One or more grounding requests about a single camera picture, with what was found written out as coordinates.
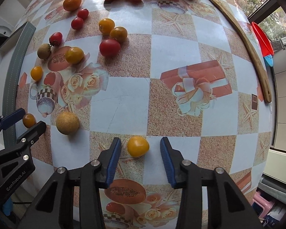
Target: screw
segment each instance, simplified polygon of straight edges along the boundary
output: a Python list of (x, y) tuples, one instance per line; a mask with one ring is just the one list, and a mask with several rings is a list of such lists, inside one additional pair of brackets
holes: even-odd
[(185, 166), (189, 166), (189, 165), (191, 165), (191, 161), (185, 159), (185, 160), (182, 160), (182, 164)]
[(65, 172), (66, 171), (66, 168), (65, 167), (59, 167), (58, 169), (57, 169), (57, 172), (59, 173), (59, 174), (62, 174), (63, 172)]
[(92, 160), (91, 161), (91, 165), (92, 166), (98, 166), (100, 164), (100, 161), (99, 160)]
[(217, 167), (215, 170), (216, 170), (216, 172), (217, 172), (218, 174), (223, 174), (223, 173), (224, 173), (224, 169), (221, 168), (221, 167)]

